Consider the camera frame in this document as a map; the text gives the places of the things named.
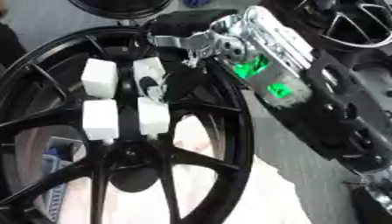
floor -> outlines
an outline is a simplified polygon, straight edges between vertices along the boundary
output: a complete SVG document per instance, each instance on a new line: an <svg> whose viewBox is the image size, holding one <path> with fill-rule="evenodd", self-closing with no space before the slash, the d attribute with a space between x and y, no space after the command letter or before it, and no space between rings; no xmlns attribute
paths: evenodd
<svg viewBox="0 0 392 224"><path fill-rule="evenodd" d="M255 2L213 0L208 8L245 9ZM70 32L116 23L88 15L67 0L9 0L8 5L10 13L4 22L14 28L29 50ZM171 6L171 10L184 8L181 3ZM344 180L353 179L353 176L300 143L251 96L249 105L257 118L258 156L278 168L286 179L297 186L297 194L312 223L356 224L347 187L342 184Z"/></svg>

green led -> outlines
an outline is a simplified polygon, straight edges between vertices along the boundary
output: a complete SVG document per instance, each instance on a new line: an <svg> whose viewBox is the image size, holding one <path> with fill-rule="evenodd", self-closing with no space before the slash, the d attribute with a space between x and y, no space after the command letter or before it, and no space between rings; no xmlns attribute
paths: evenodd
<svg viewBox="0 0 392 224"><path fill-rule="evenodd" d="M266 69L269 66L270 62L268 59L261 55L255 58L254 61L246 63L246 64L236 64L235 65L235 73L238 74L243 79L247 79L254 75L259 74L261 71Z"/></svg>
<svg viewBox="0 0 392 224"><path fill-rule="evenodd" d="M277 82L268 86L268 90L279 99L291 95L291 90L287 88L286 85L284 85L282 82Z"/></svg>

white cube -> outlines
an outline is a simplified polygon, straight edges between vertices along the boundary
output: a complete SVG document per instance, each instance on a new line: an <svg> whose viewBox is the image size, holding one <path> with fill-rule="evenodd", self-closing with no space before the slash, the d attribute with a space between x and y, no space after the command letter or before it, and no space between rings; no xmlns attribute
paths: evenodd
<svg viewBox="0 0 392 224"><path fill-rule="evenodd" d="M139 97L137 103L142 135L155 136L169 130L170 112L167 104L155 102L148 97Z"/></svg>
<svg viewBox="0 0 392 224"><path fill-rule="evenodd" d="M81 82L88 95L112 99L115 96L118 82L116 63L101 59L88 59Z"/></svg>
<svg viewBox="0 0 392 224"><path fill-rule="evenodd" d="M134 79L139 88L139 92L143 92L139 82L144 77L151 77L157 84L161 84L166 74L164 66L158 57L135 60L133 62Z"/></svg>
<svg viewBox="0 0 392 224"><path fill-rule="evenodd" d="M114 100L85 101L83 129L88 139L110 140L119 137L118 109Z"/></svg>

